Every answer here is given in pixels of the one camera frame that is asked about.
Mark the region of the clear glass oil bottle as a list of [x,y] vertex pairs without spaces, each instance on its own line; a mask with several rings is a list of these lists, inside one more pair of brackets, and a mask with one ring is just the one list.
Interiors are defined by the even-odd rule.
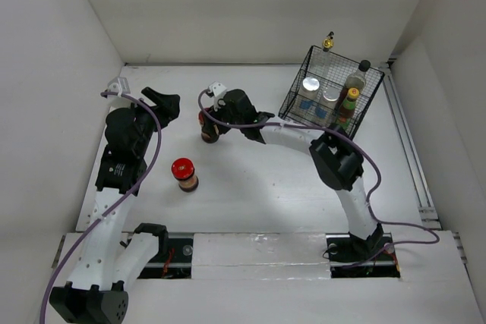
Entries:
[[322,58],[322,72],[321,76],[322,78],[327,77],[327,73],[330,69],[330,50],[334,46],[334,32],[330,31],[326,38],[322,42],[322,52],[323,52],[323,58]]

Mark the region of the silver lid shaker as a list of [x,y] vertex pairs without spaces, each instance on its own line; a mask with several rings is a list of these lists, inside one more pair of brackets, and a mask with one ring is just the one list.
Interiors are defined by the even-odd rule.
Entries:
[[318,118],[325,119],[332,115],[339,98],[339,90],[335,87],[324,87],[315,109]]
[[315,77],[305,77],[298,90],[301,97],[299,108],[308,110],[314,103],[320,89],[320,81]]

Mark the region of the green label sauce bottle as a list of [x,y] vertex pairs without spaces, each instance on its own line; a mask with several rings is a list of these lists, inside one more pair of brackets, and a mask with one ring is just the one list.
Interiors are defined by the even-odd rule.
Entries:
[[335,123],[338,124],[343,130],[346,130],[355,114],[356,104],[360,92],[357,88],[352,87],[348,89],[348,92],[342,101],[342,104],[337,110]]

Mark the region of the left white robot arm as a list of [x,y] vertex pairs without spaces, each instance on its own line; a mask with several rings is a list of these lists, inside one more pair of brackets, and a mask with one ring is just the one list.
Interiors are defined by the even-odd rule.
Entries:
[[162,260],[169,253],[166,227],[142,224],[120,252],[125,221],[139,193],[142,181],[155,165],[146,162],[151,137],[180,113],[180,97],[146,87],[146,101],[126,93],[105,91],[130,101],[128,107],[114,109],[106,116],[106,147],[96,178],[94,207],[90,223],[68,251],[80,250],[77,264],[62,286],[54,284],[63,258],[55,269],[43,297],[40,322],[52,307],[67,323],[121,323],[128,311],[128,289],[150,260]]

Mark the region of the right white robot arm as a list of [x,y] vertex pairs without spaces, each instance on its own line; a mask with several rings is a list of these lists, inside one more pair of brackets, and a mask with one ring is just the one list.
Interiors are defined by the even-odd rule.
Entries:
[[364,153],[339,126],[325,131],[289,123],[269,112],[259,112],[243,90],[227,90],[215,83],[200,92],[213,100],[209,108],[200,108],[201,137],[215,143],[231,129],[247,139],[265,145],[284,146],[311,157],[320,180],[334,190],[349,224],[349,241],[355,257],[371,258],[382,247],[383,227],[370,211],[363,182]]

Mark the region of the dark soy sauce bottle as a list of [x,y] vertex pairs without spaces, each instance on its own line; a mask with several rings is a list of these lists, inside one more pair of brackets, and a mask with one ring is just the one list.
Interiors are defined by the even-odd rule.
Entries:
[[341,92],[341,101],[339,104],[342,104],[343,100],[346,98],[348,91],[351,88],[356,88],[360,93],[366,86],[366,73],[371,67],[371,63],[369,60],[362,60],[358,65],[358,70],[354,73],[350,74],[345,81],[344,87],[342,88]]

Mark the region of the red lid jar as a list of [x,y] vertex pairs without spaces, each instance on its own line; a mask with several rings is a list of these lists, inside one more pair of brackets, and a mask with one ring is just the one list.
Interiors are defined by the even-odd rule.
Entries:
[[190,193],[197,189],[199,180],[195,174],[194,164],[190,159],[176,159],[172,163],[171,172],[182,191]]
[[206,143],[215,143],[219,139],[217,124],[209,119],[203,112],[199,112],[198,120],[201,127],[201,138]]

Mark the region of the red lid jar front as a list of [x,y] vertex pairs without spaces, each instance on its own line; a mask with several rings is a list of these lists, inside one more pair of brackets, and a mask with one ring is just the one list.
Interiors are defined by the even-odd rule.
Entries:
[[197,189],[199,180],[195,174],[194,164],[190,159],[176,159],[172,163],[171,172],[182,191],[190,193]]

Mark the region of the red lid jar back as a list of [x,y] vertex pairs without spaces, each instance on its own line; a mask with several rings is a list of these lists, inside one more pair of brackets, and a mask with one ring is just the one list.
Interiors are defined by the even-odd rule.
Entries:
[[203,112],[199,112],[198,120],[201,127],[201,138],[206,143],[215,143],[219,139],[217,124],[209,119]]

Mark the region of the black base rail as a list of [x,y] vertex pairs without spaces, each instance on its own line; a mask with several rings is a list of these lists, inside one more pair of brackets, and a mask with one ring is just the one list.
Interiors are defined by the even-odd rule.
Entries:
[[[170,234],[169,250],[143,268],[141,279],[189,279],[191,277],[194,236]],[[399,278],[396,254],[385,251],[372,260],[351,261],[355,257],[347,234],[325,234],[327,248],[323,253],[330,264],[330,278]]]

